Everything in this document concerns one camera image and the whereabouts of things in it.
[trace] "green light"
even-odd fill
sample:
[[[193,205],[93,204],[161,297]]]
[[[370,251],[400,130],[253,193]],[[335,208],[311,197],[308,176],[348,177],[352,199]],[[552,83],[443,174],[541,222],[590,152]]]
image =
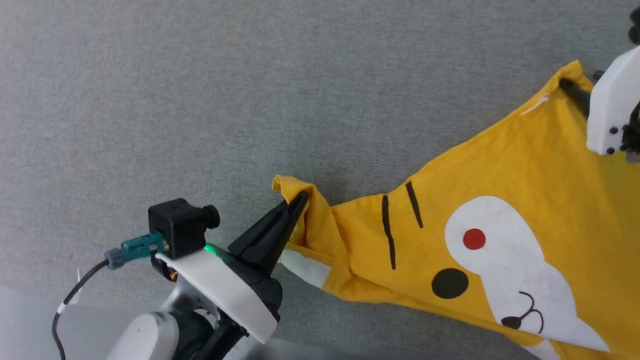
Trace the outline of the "green light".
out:
[[[208,252],[210,252],[211,254],[214,254],[215,256],[218,256],[218,252],[216,251],[216,248],[211,245],[211,244],[206,244],[204,245],[204,249]]]

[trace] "gray fabric surface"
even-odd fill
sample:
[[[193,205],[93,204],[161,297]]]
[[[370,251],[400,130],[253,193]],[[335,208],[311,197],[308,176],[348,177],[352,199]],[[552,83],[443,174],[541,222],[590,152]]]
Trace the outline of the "gray fabric surface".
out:
[[[500,120],[561,66],[627,50],[635,0],[4,0],[0,273],[62,297],[147,208],[215,204],[226,244],[279,201],[276,173],[332,203],[387,192]],[[375,358],[531,359],[502,336],[349,304],[279,269],[277,337]],[[153,309],[146,261],[87,302]]]

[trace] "yellow towel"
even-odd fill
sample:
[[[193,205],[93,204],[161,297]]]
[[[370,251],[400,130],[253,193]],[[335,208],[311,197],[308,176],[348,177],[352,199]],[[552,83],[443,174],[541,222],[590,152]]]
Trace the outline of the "yellow towel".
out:
[[[329,207],[315,186],[289,248],[330,266],[322,289],[504,333],[544,360],[640,359],[640,166],[585,146],[558,87],[575,61],[400,187]]]

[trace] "teal connector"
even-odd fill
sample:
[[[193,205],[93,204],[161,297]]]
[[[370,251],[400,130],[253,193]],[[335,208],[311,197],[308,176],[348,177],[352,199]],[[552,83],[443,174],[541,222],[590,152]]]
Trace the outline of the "teal connector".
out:
[[[163,236],[161,233],[146,234],[123,242],[120,248],[126,263],[135,259],[150,258],[152,254],[164,252]]]

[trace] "yellow fabric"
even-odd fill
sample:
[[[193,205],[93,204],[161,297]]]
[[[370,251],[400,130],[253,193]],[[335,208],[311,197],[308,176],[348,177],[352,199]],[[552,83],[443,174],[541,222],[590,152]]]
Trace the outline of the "yellow fabric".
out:
[[[587,150],[586,119],[560,78],[592,88],[577,61],[567,65],[389,194],[330,207],[315,186],[277,176],[273,188],[287,200],[310,194],[289,248],[331,266],[323,290],[344,300],[450,316],[523,346],[548,338],[560,359],[640,359],[640,167]],[[455,270],[439,286],[453,289],[438,296],[444,269]],[[458,294],[460,273],[468,285]],[[530,307],[538,312],[525,315]]]

